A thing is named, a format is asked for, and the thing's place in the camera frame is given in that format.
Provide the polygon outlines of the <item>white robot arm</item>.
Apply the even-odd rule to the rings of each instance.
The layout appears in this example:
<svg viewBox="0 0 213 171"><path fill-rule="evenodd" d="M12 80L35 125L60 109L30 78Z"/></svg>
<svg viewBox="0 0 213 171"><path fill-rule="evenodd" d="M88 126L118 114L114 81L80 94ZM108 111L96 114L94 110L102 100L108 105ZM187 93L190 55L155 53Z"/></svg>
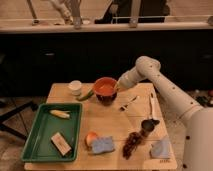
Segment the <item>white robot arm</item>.
<svg viewBox="0 0 213 171"><path fill-rule="evenodd" d="M118 79L119 90L148 79L186 127L183 171L213 171L213 107L203 107L160 72L158 60L141 56Z"/></svg>

